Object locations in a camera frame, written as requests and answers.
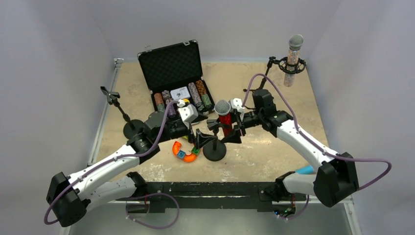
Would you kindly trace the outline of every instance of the microphone stand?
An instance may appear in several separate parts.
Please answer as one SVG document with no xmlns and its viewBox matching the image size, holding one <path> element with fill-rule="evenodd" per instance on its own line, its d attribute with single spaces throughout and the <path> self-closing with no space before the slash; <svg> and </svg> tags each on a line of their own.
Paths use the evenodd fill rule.
<svg viewBox="0 0 415 235">
<path fill-rule="evenodd" d="M 110 105 L 116 106 L 121 112 L 122 118 L 127 122 L 123 128 L 124 136 L 127 139 L 131 139 L 139 132 L 141 128 L 144 127 L 144 123 L 137 119 L 131 120 L 130 116 L 124 112 L 124 110 L 121 108 L 120 103 L 118 102 L 118 99 L 120 98 L 118 92 L 109 92 L 105 87 L 101 87 L 101 91 L 107 97 L 107 102 Z"/>
<path fill-rule="evenodd" d="M 224 125 L 216 120 L 207 120 L 207 127 L 213 132 L 215 139 L 203 147 L 203 155 L 212 162 L 222 160 L 226 155 L 226 145 L 218 140 L 219 127 L 221 126 Z"/>
<path fill-rule="evenodd" d="M 265 71 L 265 76 L 268 76 L 268 72 L 270 71 L 270 68 L 272 67 L 272 65 L 278 65 L 278 67 L 279 67 L 280 70 L 282 70 L 284 73 L 288 73 L 288 74 L 297 74 L 297 73 L 300 73 L 300 72 L 304 71 L 304 69 L 307 66 L 306 65 L 306 62 L 304 60 L 300 59 L 300 58 L 298 59 L 298 62 L 295 65 L 288 64 L 288 58 L 287 57 L 284 57 L 284 58 L 282 58 L 280 60 L 277 60 L 275 58 L 275 56 L 271 56 L 269 59 L 270 60 L 268 61 L 268 64 L 267 64 L 267 70 Z M 293 67 L 294 70 L 288 70 L 287 69 L 288 66 Z M 261 84 L 259 85 L 259 87 L 257 89 L 251 89 L 249 91 L 250 92 L 254 92 L 256 90 L 264 89 L 264 86 L 265 86 L 265 83 L 266 82 L 267 82 L 267 79 L 265 77 L 263 77 L 262 80 L 261 80 Z"/>
<path fill-rule="evenodd" d="M 272 67 L 273 64 L 278 64 L 279 60 L 276 60 L 275 56 L 271 56 L 269 58 L 270 60 L 268 61 L 267 64 L 267 70 L 265 71 L 265 76 L 268 76 L 268 72 L 270 71 L 270 68 Z M 255 90 L 261 90 L 264 89 L 265 83 L 267 82 L 267 79 L 265 77 L 262 78 L 261 80 L 261 84 L 259 85 L 259 87 L 257 89 L 250 89 L 250 92 L 254 92 Z"/>
</svg>

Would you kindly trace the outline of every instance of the tan floor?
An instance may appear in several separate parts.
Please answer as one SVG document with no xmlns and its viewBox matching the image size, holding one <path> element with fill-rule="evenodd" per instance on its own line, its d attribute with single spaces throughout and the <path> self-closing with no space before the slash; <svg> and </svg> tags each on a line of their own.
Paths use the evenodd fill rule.
<svg viewBox="0 0 415 235">
<path fill-rule="evenodd" d="M 265 63 L 203 63 L 204 79 L 215 101 L 235 97 L 243 99 L 242 89 L 247 87 L 250 78 L 256 73 L 263 73 L 265 69 Z M 307 73 L 298 74 L 293 87 L 290 88 L 283 85 L 284 73 L 278 68 L 273 67 L 269 77 L 281 89 L 296 112 L 299 124 L 316 139 L 327 144 Z M 253 88 L 258 87 L 260 80 L 260 77 L 256 79 Z M 288 111 L 269 83 L 265 88 L 272 92 L 277 108 Z M 154 111 L 139 63 L 122 64 L 114 91 L 120 93 L 121 106 L 132 119 L 145 121 Z M 247 106 L 253 106 L 251 96 Z M 209 115 L 209 118 L 216 117 L 216 114 Z M 117 108 L 110 107 L 98 160 L 114 153 L 126 143 L 127 139 L 122 133 L 124 124 Z M 206 122 L 196 125 L 194 129 L 196 128 L 209 133 Z M 189 143 L 184 139 L 179 141 L 183 144 L 182 150 L 190 151 Z M 196 161 L 184 163 L 173 156 L 171 151 L 173 142 L 161 143 L 160 153 L 143 165 L 132 168 L 116 178 L 121 178 L 130 171 L 137 171 L 147 181 L 274 181 L 276 177 L 287 171 L 307 165 L 307 162 L 289 145 L 274 138 L 260 126 L 248 129 L 242 144 L 227 143 L 227 155 L 218 162 L 208 161 L 201 153 Z"/>
</svg>

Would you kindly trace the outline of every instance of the green block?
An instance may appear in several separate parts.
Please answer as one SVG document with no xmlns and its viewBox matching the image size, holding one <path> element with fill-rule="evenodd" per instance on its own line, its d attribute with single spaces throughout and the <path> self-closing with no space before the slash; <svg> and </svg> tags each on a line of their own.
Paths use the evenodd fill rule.
<svg viewBox="0 0 415 235">
<path fill-rule="evenodd" d="M 192 149 L 192 153 L 194 153 L 194 154 L 196 154 L 196 155 L 199 155 L 199 153 L 200 153 L 200 149 L 197 149 L 197 148 L 193 147 L 193 149 Z"/>
</svg>

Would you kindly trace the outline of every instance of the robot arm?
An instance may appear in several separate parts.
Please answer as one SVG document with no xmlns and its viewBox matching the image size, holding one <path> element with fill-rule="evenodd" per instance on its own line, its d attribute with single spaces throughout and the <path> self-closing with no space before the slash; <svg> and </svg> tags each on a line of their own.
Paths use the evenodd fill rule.
<svg viewBox="0 0 415 235">
<path fill-rule="evenodd" d="M 268 192 L 276 201 L 293 193 L 302 193 L 316 196 L 323 205 L 332 207 L 359 188 L 354 162 L 334 159 L 326 153 L 335 156 L 352 158 L 348 153 L 339 154 L 328 148 L 300 126 L 302 134 L 308 137 L 316 146 L 324 150 L 322 152 L 310 141 L 306 140 L 296 129 L 293 117 L 285 111 L 278 111 L 273 103 L 273 97 L 267 90 L 255 90 L 253 92 L 255 109 L 245 113 L 240 99 L 231 99 L 233 122 L 237 125 L 222 141 L 235 140 L 236 136 L 244 136 L 246 128 L 261 125 L 274 137 L 286 142 L 304 157 L 316 171 L 316 174 L 301 175 L 288 172 L 276 179 L 275 187 Z"/>
<path fill-rule="evenodd" d="M 158 146 L 153 146 L 157 138 L 163 142 L 188 136 L 189 142 L 200 147 L 209 141 L 209 136 L 195 137 L 191 128 L 192 122 L 207 117 L 184 101 L 179 101 L 178 107 L 181 119 L 169 121 L 161 129 L 164 112 L 154 112 L 144 123 L 144 128 L 110 156 L 68 176 L 60 172 L 52 177 L 46 200 L 62 227 L 76 223 L 88 211 L 109 201 L 145 195 L 147 183 L 136 172 L 130 172 L 118 181 L 108 181 L 156 155 L 160 151 Z"/>
</svg>

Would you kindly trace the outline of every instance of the black microphone stand base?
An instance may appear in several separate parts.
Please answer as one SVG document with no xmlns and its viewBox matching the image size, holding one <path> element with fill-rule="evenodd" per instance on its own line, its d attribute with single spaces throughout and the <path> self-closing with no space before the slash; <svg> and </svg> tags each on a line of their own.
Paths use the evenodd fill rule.
<svg viewBox="0 0 415 235">
<path fill-rule="evenodd" d="M 124 133 L 125 138 L 131 139 L 133 136 L 138 134 L 138 131 L 144 127 L 144 123 L 140 120 L 131 120 L 130 123 L 126 123 L 122 132 Z"/>
<path fill-rule="evenodd" d="M 211 141 L 203 146 L 203 154 L 208 160 L 217 162 L 225 157 L 226 145 L 220 141 L 217 141 L 216 149 L 213 149 L 213 142 L 214 141 Z"/>
</svg>

